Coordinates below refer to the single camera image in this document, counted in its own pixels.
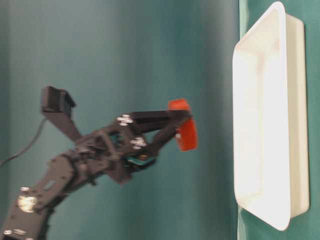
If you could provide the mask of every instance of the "teal backdrop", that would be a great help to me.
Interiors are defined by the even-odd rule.
[[[0,157],[14,154],[42,119],[41,89],[64,88],[83,134],[132,111],[186,98],[197,150],[174,141],[157,164],[119,186],[107,176],[56,209],[49,240],[232,240],[232,54],[238,0],[1,0]],[[50,123],[36,144],[0,170],[0,224],[47,162],[73,147]]]
[[[242,37],[274,0],[239,0],[239,32]],[[238,240],[320,239],[320,21],[319,0],[282,0],[288,14],[304,22],[308,111],[310,209],[293,218],[285,231],[278,231],[240,208]]]

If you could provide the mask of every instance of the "white plastic tray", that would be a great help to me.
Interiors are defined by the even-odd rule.
[[[309,208],[304,24],[273,3],[233,53],[234,192],[278,230]]]

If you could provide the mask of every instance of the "metal bolt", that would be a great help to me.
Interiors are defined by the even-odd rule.
[[[132,124],[134,121],[131,119],[130,115],[123,114],[116,118],[121,126],[127,126],[128,124]]]
[[[130,143],[133,145],[133,149],[141,149],[141,147],[145,147],[147,144],[145,140],[138,136],[134,140],[131,140]]]
[[[27,187],[27,186],[23,186],[23,187],[22,187],[22,188],[20,188],[20,189],[21,189],[21,191],[24,191],[24,192],[25,192],[25,191],[29,191],[29,189],[30,189],[30,188],[29,188],[29,187]]]
[[[4,235],[10,235],[10,234],[12,234],[12,231],[11,231],[11,230],[5,230],[5,231],[3,232],[3,234],[4,234]]]
[[[14,229],[13,232],[14,232],[15,234],[17,234],[17,235],[20,235],[20,236],[24,236],[24,235],[27,234],[26,231],[23,231],[23,230],[21,230],[21,229]]]

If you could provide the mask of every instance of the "robotic arm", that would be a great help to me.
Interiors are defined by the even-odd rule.
[[[71,119],[75,103],[63,89],[47,86],[42,93],[42,113],[75,143],[48,164],[46,175],[34,186],[22,187],[8,212],[0,240],[45,240],[55,207],[70,193],[103,174],[119,184],[156,162],[159,150],[176,136],[181,150],[196,148],[195,123],[183,99],[169,110],[132,112],[108,126],[82,136]],[[159,130],[152,142],[145,133]]]

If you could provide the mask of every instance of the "red object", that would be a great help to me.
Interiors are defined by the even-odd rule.
[[[188,110],[191,111],[189,104],[185,99],[177,99],[169,101],[169,110]],[[189,151],[197,148],[198,138],[195,121],[190,118],[181,127],[177,129],[175,139],[181,151]]]

